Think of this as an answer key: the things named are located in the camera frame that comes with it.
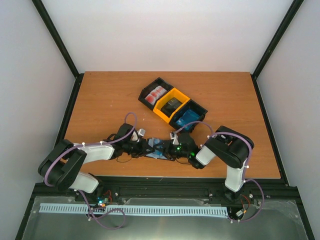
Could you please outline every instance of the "wooden tabletop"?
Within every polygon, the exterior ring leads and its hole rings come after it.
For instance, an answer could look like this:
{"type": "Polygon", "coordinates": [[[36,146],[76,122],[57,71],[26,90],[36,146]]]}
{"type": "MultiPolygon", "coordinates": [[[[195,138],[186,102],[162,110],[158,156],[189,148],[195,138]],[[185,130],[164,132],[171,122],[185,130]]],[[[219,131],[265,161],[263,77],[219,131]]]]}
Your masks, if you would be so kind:
{"type": "MultiPolygon", "coordinates": [[[[254,142],[246,178],[275,178],[280,174],[248,72],[86,72],[78,93],[65,138],[74,143],[94,143],[116,133],[128,112],[138,117],[137,129],[145,138],[168,139],[173,128],[138,101],[141,90],[157,77],[179,89],[208,110],[205,122],[213,130],[224,125],[254,142]]],[[[128,123],[133,124],[133,117],[128,123]]],[[[196,126],[191,136],[197,145],[204,143],[210,130],[196,126]]],[[[114,160],[83,165],[82,171],[100,176],[157,176],[225,178],[226,164],[215,158],[204,169],[148,157],[123,154],[114,160]]]]}

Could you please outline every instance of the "purple cable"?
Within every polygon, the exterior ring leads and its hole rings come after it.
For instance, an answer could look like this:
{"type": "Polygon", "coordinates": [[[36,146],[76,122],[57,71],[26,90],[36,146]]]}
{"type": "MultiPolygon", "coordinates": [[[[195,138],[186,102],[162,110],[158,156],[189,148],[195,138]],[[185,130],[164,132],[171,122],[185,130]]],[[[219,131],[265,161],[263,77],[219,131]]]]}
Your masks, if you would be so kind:
{"type": "Polygon", "coordinates": [[[254,219],[254,218],[261,212],[262,207],[263,207],[263,205],[264,205],[264,203],[265,203],[264,191],[262,191],[262,188],[261,188],[261,186],[259,185],[259,183],[258,183],[256,180],[252,179],[252,178],[247,179],[245,182],[246,182],[246,183],[247,183],[247,182],[254,182],[254,183],[258,186],[258,188],[259,188],[259,190],[260,190],[260,192],[261,192],[261,196],[262,196],[262,203],[261,203],[261,206],[260,206],[259,210],[256,212],[255,215],[253,215],[252,217],[250,217],[250,218],[248,218],[248,219],[246,219],[246,220],[240,220],[239,223],[249,222],[250,220],[254,219]]]}
{"type": "Polygon", "coordinates": [[[177,134],[177,133],[179,133],[182,129],[184,129],[186,126],[189,126],[189,125],[191,125],[191,124],[204,124],[204,125],[206,125],[206,126],[210,129],[211,134],[214,133],[214,130],[212,129],[212,127],[211,127],[208,123],[206,123],[206,122],[204,122],[204,121],[191,121],[191,122],[187,123],[186,125],[180,127],[177,131],[174,131],[173,133],[177,134]]]}
{"type": "MultiPolygon", "coordinates": [[[[235,134],[235,133],[226,132],[226,131],[215,132],[214,134],[212,134],[210,136],[210,138],[212,138],[214,136],[217,136],[217,135],[233,136],[233,137],[236,137],[236,138],[242,140],[246,144],[248,149],[249,149],[249,154],[248,154],[248,157],[247,157],[247,160],[246,160],[246,165],[248,166],[249,161],[251,159],[251,155],[252,155],[252,147],[251,147],[250,143],[245,138],[243,138],[242,136],[240,136],[238,134],[235,134]]],[[[246,170],[247,170],[247,168],[245,167],[244,170],[243,170],[243,173],[242,173],[242,180],[245,180],[246,170]]]]}
{"type": "Polygon", "coordinates": [[[85,201],[85,204],[88,206],[89,214],[90,214],[90,215],[92,216],[92,218],[96,221],[96,223],[99,224],[101,227],[103,227],[103,228],[105,228],[105,229],[108,229],[108,230],[117,230],[117,229],[123,227],[123,225],[126,223],[126,214],[125,214],[125,212],[124,212],[122,209],[120,209],[120,208],[111,209],[110,211],[107,211],[105,214],[103,214],[103,215],[101,215],[101,216],[99,216],[99,217],[96,217],[95,214],[93,213],[92,209],[91,209],[91,206],[90,206],[90,204],[89,204],[89,202],[88,202],[88,199],[86,198],[85,193],[84,193],[83,191],[81,191],[81,190],[78,190],[78,192],[82,195],[82,197],[83,197],[83,199],[84,199],[84,201],[85,201]],[[102,219],[102,218],[104,218],[105,216],[107,216],[109,213],[112,213],[112,212],[115,212],[115,211],[119,211],[119,212],[121,212],[122,215],[123,215],[123,221],[122,221],[121,225],[116,226],[116,227],[108,227],[108,226],[103,225],[101,222],[99,222],[98,219],[102,219]]]}
{"type": "MultiPolygon", "coordinates": [[[[137,125],[138,118],[137,118],[137,115],[136,115],[134,112],[128,112],[128,113],[125,115],[125,117],[124,117],[124,123],[127,123],[127,117],[128,117],[130,114],[132,114],[132,115],[134,116],[134,124],[133,124],[133,127],[131,128],[131,130],[130,130],[126,135],[124,135],[123,137],[120,137],[120,138],[117,139],[117,140],[105,142],[105,143],[102,144],[102,145],[110,145],[110,144],[117,143],[117,142],[125,139],[126,137],[128,137],[128,136],[135,130],[136,125],[137,125]]],[[[100,142],[86,143],[85,146],[88,146],[88,147],[101,146],[101,143],[100,143],[100,142]]],[[[47,186],[49,186],[49,187],[53,187],[53,185],[48,182],[48,176],[49,176],[50,172],[52,171],[52,169],[54,168],[54,166],[55,166],[66,154],[70,153],[70,152],[73,151],[74,149],[81,148],[81,147],[83,147],[82,144],[75,145],[75,146],[67,149],[67,150],[64,151],[63,153],[61,153],[61,154],[56,158],[56,160],[53,161],[53,163],[50,165],[50,167],[48,168],[48,170],[47,170],[46,173],[45,173],[45,176],[44,176],[44,183],[45,183],[45,185],[47,185],[47,186]]]]}

